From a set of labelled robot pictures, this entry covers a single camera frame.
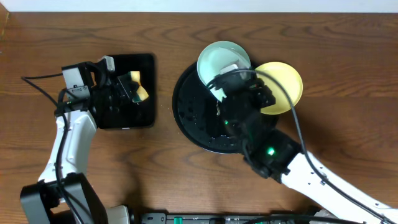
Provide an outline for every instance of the cable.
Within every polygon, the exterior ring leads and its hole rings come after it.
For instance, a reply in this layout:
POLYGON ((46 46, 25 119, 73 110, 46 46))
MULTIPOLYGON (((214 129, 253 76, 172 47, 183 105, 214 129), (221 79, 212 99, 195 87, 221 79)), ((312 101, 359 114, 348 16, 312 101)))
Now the cable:
POLYGON ((348 220, 341 220, 337 218, 326 218, 326 217, 314 217, 310 215, 273 215, 268 217, 255 218, 243 224, 256 224, 260 222, 269 222, 275 220, 300 220, 308 222, 316 221, 316 222, 337 223, 337 224, 359 224, 357 222, 352 222, 348 220))
POLYGON ((58 76, 62 76, 62 73, 58 73, 58 74, 54 74, 54 75, 42 75, 42 76, 38 76, 38 77, 24 77, 26 79, 40 79, 40 78, 52 78, 52 77, 58 77, 58 76))
POLYGON ((339 193, 341 196, 343 196, 345 199, 349 200, 351 203, 357 205, 358 207, 362 208, 363 210, 367 211, 368 213, 370 213, 371 215, 375 216, 376 218, 382 220, 383 222, 386 223, 390 223, 390 224, 395 224, 393 221, 391 221, 389 218, 384 217, 383 215, 380 215, 379 213, 375 212, 374 210, 372 210, 371 208, 367 207, 366 205, 362 204, 361 202, 357 201, 355 198, 349 196, 347 193, 345 193, 344 191, 340 190, 338 187, 336 187, 333 183, 331 183, 326 177, 324 177, 321 172, 319 172, 317 170, 317 168, 313 165, 310 157, 308 156, 308 151, 307 148, 305 147, 305 143, 304 143, 304 138, 302 136, 302 132, 300 129, 300 124, 299 124, 299 119, 297 117, 296 114, 296 110, 294 108, 294 104, 292 102, 292 99, 290 98, 289 94, 287 93, 287 91, 285 90, 285 88, 272 76, 268 75, 265 72, 262 71, 255 71, 255 70, 250 70, 250 69, 236 69, 236 70, 232 70, 230 72, 227 72, 224 75, 234 75, 235 73, 238 72, 251 72, 251 73, 258 73, 261 75, 264 75, 265 77, 267 77, 268 79, 270 79, 271 81, 273 81, 284 93, 284 95, 287 98, 287 101, 289 102, 289 105, 292 109, 292 114, 293 114, 293 119, 296 125, 296 129, 297 129, 297 134, 298 134, 298 138, 300 139, 300 144, 301 144, 301 148, 302 148, 302 153, 304 154, 308 164, 310 165, 310 167, 314 170, 314 172, 317 174, 317 176, 319 176, 319 178, 321 178, 321 180, 328 184, 334 191, 336 191, 337 193, 339 193))
MULTIPOLYGON (((41 89, 40 87, 38 87, 37 85, 35 85, 34 83, 32 83, 31 81, 28 80, 28 77, 21 77, 22 80, 24 80, 25 82, 27 82, 28 84, 30 84, 32 87, 34 87, 36 90, 39 90, 41 93, 43 93, 55 106, 57 106, 57 102, 43 89, 41 89)), ((69 125, 68 125, 68 120, 67 117, 65 116, 65 114, 62 114, 62 118, 63 118, 63 122, 64 122, 64 126, 63 126, 63 134, 62 134, 62 138, 61 138, 61 142, 60 142, 60 146, 58 148, 58 152, 57 152, 57 158, 55 160, 54 166, 55 166, 55 178, 57 180, 57 187, 60 189, 60 193, 61 196, 65 199, 65 202, 67 203, 68 207, 70 208, 70 210, 72 210, 72 212, 75 214, 75 216, 77 217, 78 221, 81 224, 84 224, 83 219, 81 218, 81 216, 79 215, 79 213, 77 212, 76 208, 73 206, 73 204, 71 203, 69 196, 68 196, 68 192, 65 190, 65 188, 63 187, 63 184, 61 183, 60 180, 60 160, 62 157, 62 151, 63 151, 63 146, 65 144, 65 141, 67 139, 68 136, 68 130, 69 130, 69 125)))

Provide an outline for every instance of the green tape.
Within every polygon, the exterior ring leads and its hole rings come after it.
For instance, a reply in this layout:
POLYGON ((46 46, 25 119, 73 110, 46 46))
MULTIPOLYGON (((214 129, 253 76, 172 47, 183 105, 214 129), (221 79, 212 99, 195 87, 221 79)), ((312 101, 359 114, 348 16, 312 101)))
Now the green tape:
POLYGON ((174 224, 182 224, 182 217, 175 217, 174 224))

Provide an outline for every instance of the white wall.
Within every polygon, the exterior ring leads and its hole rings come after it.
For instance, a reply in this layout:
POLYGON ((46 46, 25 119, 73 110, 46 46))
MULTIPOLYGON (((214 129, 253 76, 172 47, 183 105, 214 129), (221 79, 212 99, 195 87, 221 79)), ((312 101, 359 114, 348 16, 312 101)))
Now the white wall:
POLYGON ((398 0, 0 0, 10 12, 398 12, 398 0))

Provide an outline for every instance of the wood grain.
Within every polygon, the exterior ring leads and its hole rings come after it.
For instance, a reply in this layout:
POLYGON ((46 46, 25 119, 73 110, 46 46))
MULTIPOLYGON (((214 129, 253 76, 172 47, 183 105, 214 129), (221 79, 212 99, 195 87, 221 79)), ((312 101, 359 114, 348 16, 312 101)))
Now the wood grain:
MULTIPOLYGON (((13 13, 0 54, 0 220, 24 223, 22 186, 50 155, 53 105, 20 80, 107 54, 157 57, 157 117, 150 129, 98 130, 88 179, 106 207, 139 211, 267 213, 313 202, 257 176, 240 155, 193 145, 172 116, 174 85, 217 40, 242 45, 258 63, 294 66, 308 146, 331 170, 398 207, 398 16, 394 14, 13 13)), ((62 78, 37 80, 51 95, 62 78)), ((279 127, 296 138, 291 114, 279 127)))

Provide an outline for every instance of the yellow plate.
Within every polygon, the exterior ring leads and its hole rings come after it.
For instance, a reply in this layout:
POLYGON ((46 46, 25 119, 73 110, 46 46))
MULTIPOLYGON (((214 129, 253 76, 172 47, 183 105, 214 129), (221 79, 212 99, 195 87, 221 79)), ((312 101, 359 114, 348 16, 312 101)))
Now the yellow plate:
MULTIPOLYGON (((275 78, 286 89, 294 105, 299 102, 303 93, 303 81, 296 69, 286 63, 269 62, 258 66, 256 70, 265 72, 275 78)), ((276 99, 275 105, 262 108, 261 113, 275 115, 290 110, 289 102, 283 91, 264 75, 257 74, 257 77, 261 78, 264 84, 271 89, 276 99)))

